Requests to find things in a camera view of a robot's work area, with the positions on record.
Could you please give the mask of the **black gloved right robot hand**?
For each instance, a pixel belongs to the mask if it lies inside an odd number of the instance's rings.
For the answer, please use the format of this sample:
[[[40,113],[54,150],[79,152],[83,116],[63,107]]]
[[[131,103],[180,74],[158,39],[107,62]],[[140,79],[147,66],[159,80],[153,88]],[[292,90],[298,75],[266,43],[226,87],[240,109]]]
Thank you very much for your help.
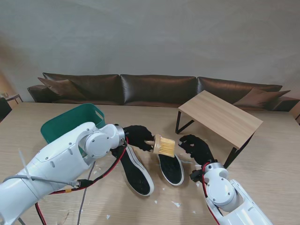
[[[208,144],[195,135],[185,135],[179,139],[179,146],[199,165],[215,162]]]

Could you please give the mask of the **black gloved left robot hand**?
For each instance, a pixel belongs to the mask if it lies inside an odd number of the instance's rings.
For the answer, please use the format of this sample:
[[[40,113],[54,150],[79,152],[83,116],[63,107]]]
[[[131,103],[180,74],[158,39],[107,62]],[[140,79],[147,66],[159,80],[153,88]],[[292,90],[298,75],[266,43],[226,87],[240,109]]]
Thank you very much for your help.
[[[132,125],[123,129],[130,145],[138,147],[143,151],[152,151],[152,147],[145,141],[154,141],[154,136],[146,127]]]

